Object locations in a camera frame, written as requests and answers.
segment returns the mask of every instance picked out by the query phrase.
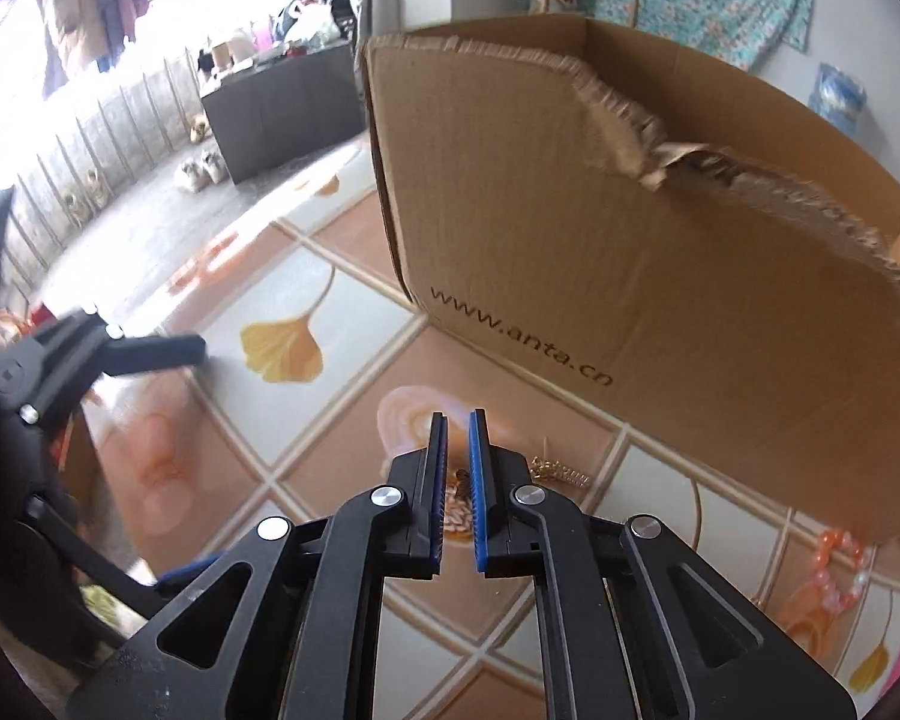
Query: beaded bracelet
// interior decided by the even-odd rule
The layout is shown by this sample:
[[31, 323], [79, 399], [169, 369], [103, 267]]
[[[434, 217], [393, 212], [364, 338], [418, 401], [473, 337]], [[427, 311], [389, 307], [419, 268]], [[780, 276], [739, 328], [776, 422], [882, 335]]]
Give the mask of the beaded bracelet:
[[[852, 584], [847, 590], [837, 588], [837, 583], [827, 568], [830, 562], [830, 553], [837, 549], [848, 555], [853, 560], [853, 568], [856, 574]], [[850, 534], [850, 531], [823, 531], [817, 540], [817, 552], [813, 555], [816, 573], [814, 582], [821, 589], [821, 606], [831, 614], [837, 615], [847, 611], [860, 600], [864, 594], [864, 587], [869, 581], [869, 571], [864, 567], [864, 547]]]

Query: white shoe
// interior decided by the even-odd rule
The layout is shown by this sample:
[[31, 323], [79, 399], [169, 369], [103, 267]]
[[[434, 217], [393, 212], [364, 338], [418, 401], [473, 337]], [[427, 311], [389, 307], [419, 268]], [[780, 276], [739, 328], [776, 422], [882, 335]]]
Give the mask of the white shoe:
[[185, 159], [176, 169], [173, 175], [173, 183], [179, 186], [180, 189], [197, 194], [198, 191], [210, 183], [210, 176], [207, 175], [203, 165], [197, 162], [196, 159]]
[[200, 156], [200, 162], [203, 162], [203, 169], [210, 175], [210, 180], [215, 184], [223, 181], [230, 173], [223, 164], [223, 157], [218, 151], [204, 151]]

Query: box flap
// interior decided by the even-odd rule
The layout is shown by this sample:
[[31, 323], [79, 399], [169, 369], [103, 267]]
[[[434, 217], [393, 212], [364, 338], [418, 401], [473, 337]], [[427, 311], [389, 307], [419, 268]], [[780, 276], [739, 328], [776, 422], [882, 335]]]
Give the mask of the box flap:
[[[900, 268], [884, 247], [899, 240], [900, 187], [802, 105], [650, 36], [611, 46], [618, 73], [648, 68], [636, 105], [597, 94], [576, 60], [433, 37], [365, 55], [413, 299], [761, 493], [876, 541], [900, 533]], [[708, 64], [721, 82], [733, 71], [732, 95], [703, 89]], [[816, 158], [746, 133], [746, 111], [761, 129], [779, 105], [768, 131], [809, 127], [826, 143], [797, 141]], [[712, 127], [760, 161], [808, 167], [850, 202], [712, 148], [667, 160], [647, 110], [694, 140], [719, 143]], [[817, 164], [838, 158], [842, 172]]]

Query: brown cardboard box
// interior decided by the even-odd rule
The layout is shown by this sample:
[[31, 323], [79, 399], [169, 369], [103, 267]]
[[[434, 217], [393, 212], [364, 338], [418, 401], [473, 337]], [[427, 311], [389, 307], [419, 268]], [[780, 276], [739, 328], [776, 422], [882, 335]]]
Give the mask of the brown cardboard box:
[[362, 64], [394, 266], [444, 328], [821, 521], [900, 533], [900, 186], [874, 159], [595, 20], [452, 23]]

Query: triangular cutout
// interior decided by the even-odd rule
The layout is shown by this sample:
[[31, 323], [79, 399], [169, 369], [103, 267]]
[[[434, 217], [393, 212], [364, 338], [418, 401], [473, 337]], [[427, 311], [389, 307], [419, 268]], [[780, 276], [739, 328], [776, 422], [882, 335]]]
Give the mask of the triangular cutout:
[[668, 574], [683, 606], [703, 663], [719, 668], [758, 645], [757, 635], [690, 569], [672, 566]]
[[197, 668], [211, 668], [252, 573], [249, 563], [231, 565], [161, 632], [156, 646]]

